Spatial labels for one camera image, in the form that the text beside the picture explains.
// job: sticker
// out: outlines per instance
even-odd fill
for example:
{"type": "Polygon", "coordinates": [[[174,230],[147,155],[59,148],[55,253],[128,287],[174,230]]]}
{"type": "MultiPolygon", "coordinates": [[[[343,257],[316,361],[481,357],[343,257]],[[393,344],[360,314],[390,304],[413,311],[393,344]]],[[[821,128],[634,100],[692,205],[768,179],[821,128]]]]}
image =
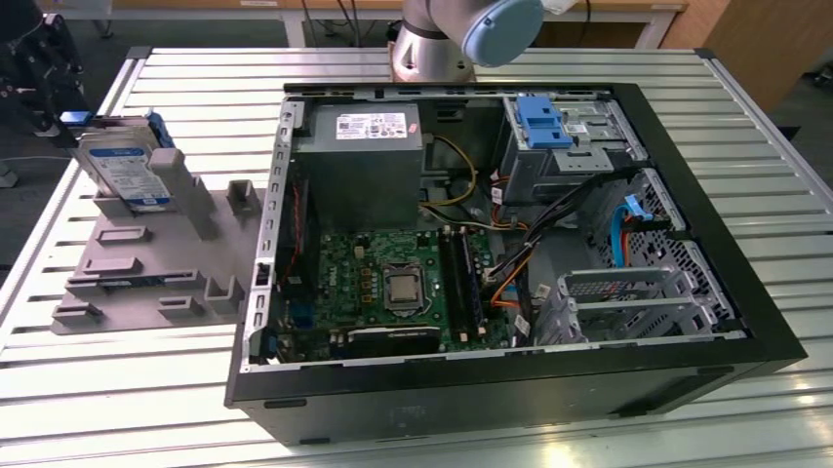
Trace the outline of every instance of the sticker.
{"type": "Polygon", "coordinates": [[[493,203],[495,205],[503,204],[503,191],[497,187],[493,187],[493,203]]]}
{"type": "Polygon", "coordinates": [[[551,290],[551,288],[546,284],[539,283],[538,284],[538,288],[535,289],[534,297],[541,298],[541,299],[547,298],[550,290],[551,290]]]}
{"type": "Polygon", "coordinates": [[[530,323],[521,317],[521,314],[515,315],[515,329],[523,333],[525,336],[530,335],[530,323]]]}
{"type": "Polygon", "coordinates": [[[148,169],[148,156],[142,148],[93,148],[88,150],[92,165],[119,196],[139,211],[162,211],[171,202],[166,184],[148,169]]]}
{"type": "Polygon", "coordinates": [[[403,112],[340,114],[336,118],[336,139],[383,138],[407,138],[403,112]]]}
{"type": "Polygon", "coordinates": [[[587,132],[587,127],[583,124],[567,124],[563,128],[567,134],[585,134],[587,132]]]}

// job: blue plastic latch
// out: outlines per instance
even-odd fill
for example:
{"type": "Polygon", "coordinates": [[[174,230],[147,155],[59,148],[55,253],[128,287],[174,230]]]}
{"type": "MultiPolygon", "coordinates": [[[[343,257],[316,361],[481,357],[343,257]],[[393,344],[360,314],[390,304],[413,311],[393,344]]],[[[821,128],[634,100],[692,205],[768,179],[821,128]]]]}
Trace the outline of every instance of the blue plastic latch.
{"type": "Polygon", "coordinates": [[[515,100],[517,118],[526,130],[526,144],[530,148],[569,148],[573,137],[561,125],[561,112],[551,106],[549,97],[521,96],[515,100]]]}

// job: gray robot arm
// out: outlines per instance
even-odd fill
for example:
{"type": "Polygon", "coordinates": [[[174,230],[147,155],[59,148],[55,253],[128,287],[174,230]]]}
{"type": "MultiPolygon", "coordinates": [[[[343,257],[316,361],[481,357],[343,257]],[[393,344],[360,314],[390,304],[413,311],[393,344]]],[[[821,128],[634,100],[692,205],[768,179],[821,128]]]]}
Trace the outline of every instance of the gray robot arm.
{"type": "Polygon", "coordinates": [[[541,30],[541,0],[406,0],[393,70],[402,81],[467,81],[473,62],[501,66],[541,30]]]}

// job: slatted table surface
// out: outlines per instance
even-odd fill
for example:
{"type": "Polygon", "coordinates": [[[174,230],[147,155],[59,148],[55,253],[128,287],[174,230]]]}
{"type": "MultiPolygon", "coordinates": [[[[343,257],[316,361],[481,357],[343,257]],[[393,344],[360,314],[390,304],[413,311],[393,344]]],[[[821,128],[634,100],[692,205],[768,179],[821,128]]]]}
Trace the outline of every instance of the slatted table surface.
{"type": "MultiPolygon", "coordinates": [[[[264,185],[283,83],[388,81],[388,70],[374,49],[160,49],[128,59],[101,112],[155,107],[210,188],[264,185]]],[[[478,72],[642,86],[809,358],[665,416],[286,448],[223,407],[232,326],[49,332],[97,216],[72,163],[0,292],[0,465],[833,466],[833,198],[720,63],[538,50],[478,72]]]]}

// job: blue hard drive label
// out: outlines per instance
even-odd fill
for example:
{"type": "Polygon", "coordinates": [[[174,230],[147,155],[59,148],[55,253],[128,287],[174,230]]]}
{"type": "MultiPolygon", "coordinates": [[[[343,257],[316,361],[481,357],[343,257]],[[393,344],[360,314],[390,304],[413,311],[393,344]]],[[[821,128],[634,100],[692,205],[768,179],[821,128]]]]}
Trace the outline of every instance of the blue hard drive label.
{"type": "Polygon", "coordinates": [[[107,183],[136,211],[166,210],[171,192],[148,168],[144,148],[91,148],[88,154],[107,183]]]}

